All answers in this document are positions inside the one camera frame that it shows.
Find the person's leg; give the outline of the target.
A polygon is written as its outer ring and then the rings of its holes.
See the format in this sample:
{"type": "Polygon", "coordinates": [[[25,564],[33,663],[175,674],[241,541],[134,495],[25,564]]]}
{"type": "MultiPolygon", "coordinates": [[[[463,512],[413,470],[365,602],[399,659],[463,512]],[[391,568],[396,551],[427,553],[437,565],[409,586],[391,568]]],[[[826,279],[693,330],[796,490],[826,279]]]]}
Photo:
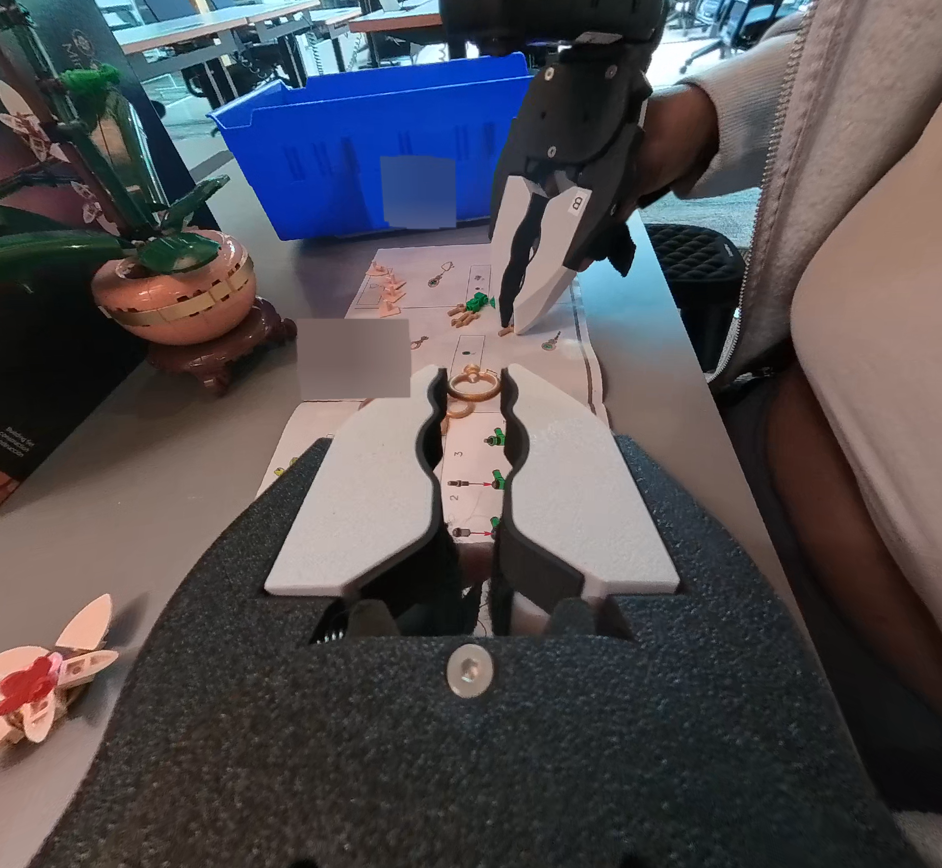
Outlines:
{"type": "Polygon", "coordinates": [[[940,630],[797,364],[771,399],[765,451],[793,539],[789,578],[865,768],[892,809],[940,815],[940,630]]]}

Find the person's right hand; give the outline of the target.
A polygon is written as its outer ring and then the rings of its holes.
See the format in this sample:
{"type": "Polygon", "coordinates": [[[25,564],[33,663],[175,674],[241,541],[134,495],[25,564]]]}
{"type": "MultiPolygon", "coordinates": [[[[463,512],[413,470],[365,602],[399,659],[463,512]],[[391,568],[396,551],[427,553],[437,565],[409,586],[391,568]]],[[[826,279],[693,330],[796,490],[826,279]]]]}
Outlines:
{"type": "Polygon", "coordinates": [[[718,151],[718,124],[714,103],[696,84],[682,83],[653,94],[642,123],[638,208],[670,192],[683,196],[695,185],[718,151]]]}

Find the brick orchid in pink pot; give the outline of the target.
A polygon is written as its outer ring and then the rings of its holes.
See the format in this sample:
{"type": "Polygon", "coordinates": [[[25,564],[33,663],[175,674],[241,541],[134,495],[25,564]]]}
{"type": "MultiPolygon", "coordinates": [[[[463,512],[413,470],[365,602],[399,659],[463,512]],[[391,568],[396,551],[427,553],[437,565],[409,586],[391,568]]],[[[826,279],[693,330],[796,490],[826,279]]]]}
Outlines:
{"type": "Polygon", "coordinates": [[[204,179],[170,202],[117,70],[106,64],[51,81],[97,155],[79,174],[78,148],[55,133],[52,107],[42,119],[2,80],[2,128],[34,159],[2,177],[2,280],[26,287],[41,267],[93,266],[95,306],[147,342],[153,366],[225,393],[237,362],[298,336],[296,322],[257,294],[246,246],[193,222],[198,203],[228,179],[204,179]]]}

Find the person's right forearm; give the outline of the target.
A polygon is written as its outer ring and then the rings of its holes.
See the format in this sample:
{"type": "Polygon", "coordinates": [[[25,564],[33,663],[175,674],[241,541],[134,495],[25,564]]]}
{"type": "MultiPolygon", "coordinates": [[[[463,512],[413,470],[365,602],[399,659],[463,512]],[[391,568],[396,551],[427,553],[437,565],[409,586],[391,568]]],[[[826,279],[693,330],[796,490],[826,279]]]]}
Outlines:
{"type": "Polygon", "coordinates": [[[688,79],[715,110],[718,147],[698,179],[686,176],[674,193],[683,199],[716,197],[761,184],[785,71],[803,13],[777,21],[750,50],[688,79]]]}

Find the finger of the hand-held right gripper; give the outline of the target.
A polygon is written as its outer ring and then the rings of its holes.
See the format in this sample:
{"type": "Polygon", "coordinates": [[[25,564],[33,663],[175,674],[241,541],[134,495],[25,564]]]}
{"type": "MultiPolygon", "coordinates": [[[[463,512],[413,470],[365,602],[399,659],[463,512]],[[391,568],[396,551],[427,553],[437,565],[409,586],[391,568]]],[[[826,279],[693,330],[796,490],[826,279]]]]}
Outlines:
{"type": "Polygon", "coordinates": [[[512,240],[512,324],[522,336],[557,301],[576,268],[567,265],[591,190],[564,172],[547,187],[532,191],[524,218],[512,240]]]}
{"type": "Polygon", "coordinates": [[[507,178],[491,233],[493,297],[500,327],[514,322],[514,304],[539,245],[548,202],[538,184],[524,177],[507,178]]]}

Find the black toy set box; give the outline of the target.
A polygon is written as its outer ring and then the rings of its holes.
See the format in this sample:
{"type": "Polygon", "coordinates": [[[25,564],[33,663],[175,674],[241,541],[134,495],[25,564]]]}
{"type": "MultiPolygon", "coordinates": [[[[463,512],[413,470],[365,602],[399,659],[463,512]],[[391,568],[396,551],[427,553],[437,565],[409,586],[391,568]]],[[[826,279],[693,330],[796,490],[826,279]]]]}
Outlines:
{"type": "Polygon", "coordinates": [[[95,0],[2,0],[2,501],[142,361],[92,297],[134,253],[133,208],[216,229],[207,200],[95,0]]]}

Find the pink toy flower red centre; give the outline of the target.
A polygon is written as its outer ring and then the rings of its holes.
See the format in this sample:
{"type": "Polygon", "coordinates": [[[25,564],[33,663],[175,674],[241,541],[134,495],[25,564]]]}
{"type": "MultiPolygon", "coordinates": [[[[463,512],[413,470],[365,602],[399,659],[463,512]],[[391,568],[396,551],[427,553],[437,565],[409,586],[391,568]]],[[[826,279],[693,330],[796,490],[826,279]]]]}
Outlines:
{"type": "Polygon", "coordinates": [[[43,743],[82,691],[120,656],[105,647],[113,603],[103,594],[64,627],[51,649],[23,646],[1,655],[1,745],[43,743]]]}

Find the person's white shirt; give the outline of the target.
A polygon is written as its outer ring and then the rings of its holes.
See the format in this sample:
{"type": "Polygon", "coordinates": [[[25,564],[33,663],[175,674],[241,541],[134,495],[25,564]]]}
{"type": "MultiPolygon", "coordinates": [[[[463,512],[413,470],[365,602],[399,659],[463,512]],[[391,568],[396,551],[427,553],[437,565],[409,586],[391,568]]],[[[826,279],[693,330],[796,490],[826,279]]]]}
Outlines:
{"type": "Polygon", "coordinates": [[[809,263],[791,306],[799,362],[870,517],[941,618],[940,142],[923,137],[809,263]]]}

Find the wooden-top office desk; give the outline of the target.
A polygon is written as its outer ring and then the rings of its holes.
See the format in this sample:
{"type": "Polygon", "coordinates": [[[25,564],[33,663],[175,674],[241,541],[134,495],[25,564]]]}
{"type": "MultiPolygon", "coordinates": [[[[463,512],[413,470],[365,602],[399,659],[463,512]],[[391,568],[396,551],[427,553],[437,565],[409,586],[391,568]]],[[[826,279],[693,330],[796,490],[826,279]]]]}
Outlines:
{"type": "Polygon", "coordinates": [[[314,28],[324,12],[318,0],[234,6],[114,32],[115,39],[141,82],[205,66],[243,49],[238,36],[253,32],[261,44],[314,28]]]}
{"type": "Polygon", "coordinates": [[[415,62],[425,48],[437,48],[446,61],[449,44],[439,11],[439,0],[407,0],[392,10],[376,11],[348,24],[352,34],[362,34],[373,45],[380,65],[407,59],[415,62]]]}

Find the white instruction booklet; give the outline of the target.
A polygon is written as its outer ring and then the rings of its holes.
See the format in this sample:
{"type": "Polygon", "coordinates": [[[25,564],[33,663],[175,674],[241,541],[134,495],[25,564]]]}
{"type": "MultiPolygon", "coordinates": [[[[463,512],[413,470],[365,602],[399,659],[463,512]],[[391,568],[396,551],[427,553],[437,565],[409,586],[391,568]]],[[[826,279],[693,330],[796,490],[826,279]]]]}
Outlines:
{"type": "MultiPolygon", "coordinates": [[[[520,364],[586,405],[604,423],[601,369],[587,336],[577,280],[524,336],[499,337],[497,309],[485,308],[464,327],[449,312],[482,292],[493,297],[486,244],[380,249],[373,260],[406,280],[401,313],[379,318],[383,277],[365,275],[340,319],[298,320],[296,339],[300,405],[289,418],[268,473],[267,490],[319,438],[340,426],[375,390],[402,380],[410,342],[412,373],[429,365],[454,377],[476,364],[499,373],[520,364]]],[[[445,527],[458,550],[487,551],[502,510],[504,420],[499,398],[477,403],[465,416],[447,418],[443,460],[435,469],[443,492],[445,527]]]]}

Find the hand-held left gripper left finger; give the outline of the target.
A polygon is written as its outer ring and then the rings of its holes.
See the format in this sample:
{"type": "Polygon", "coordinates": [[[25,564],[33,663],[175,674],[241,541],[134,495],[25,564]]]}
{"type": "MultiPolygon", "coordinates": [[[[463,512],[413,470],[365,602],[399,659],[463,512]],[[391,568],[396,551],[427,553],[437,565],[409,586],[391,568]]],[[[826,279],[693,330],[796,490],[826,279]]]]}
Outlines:
{"type": "Polygon", "coordinates": [[[442,459],[446,375],[411,378],[406,398],[377,398],[338,429],[264,589],[280,597],[380,601],[420,629],[463,627],[456,546],[435,469],[442,459]]]}

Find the long blue plastic bin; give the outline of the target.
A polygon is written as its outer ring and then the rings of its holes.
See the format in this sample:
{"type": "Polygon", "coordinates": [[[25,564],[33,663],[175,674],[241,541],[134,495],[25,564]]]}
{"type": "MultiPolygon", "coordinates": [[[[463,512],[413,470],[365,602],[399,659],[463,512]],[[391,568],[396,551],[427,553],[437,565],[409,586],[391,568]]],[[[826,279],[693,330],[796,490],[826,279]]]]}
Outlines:
{"type": "Polygon", "coordinates": [[[276,81],[211,111],[280,239],[403,228],[386,209],[486,218],[524,55],[398,65],[276,81]]]}

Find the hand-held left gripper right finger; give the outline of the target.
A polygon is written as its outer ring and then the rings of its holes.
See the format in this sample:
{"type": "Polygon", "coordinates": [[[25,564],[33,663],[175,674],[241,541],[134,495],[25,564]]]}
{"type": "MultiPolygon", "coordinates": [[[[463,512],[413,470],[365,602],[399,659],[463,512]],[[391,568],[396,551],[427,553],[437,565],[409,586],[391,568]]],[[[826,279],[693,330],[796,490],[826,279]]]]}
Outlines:
{"type": "Polygon", "coordinates": [[[513,602],[674,595],[677,568],[607,425],[520,364],[501,370],[510,466],[492,561],[492,627],[513,602]]]}

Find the black mesh office chair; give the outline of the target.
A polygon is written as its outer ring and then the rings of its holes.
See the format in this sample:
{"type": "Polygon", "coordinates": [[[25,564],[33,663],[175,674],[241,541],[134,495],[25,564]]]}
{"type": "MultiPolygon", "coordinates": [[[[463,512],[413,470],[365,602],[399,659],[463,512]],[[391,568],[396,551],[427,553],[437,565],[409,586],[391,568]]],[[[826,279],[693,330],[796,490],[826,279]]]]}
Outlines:
{"type": "Polygon", "coordinates": [[[713,372],[738,307],[745,260],[712,229],[648,224],[646,230],[700,368],[713,372]]]}

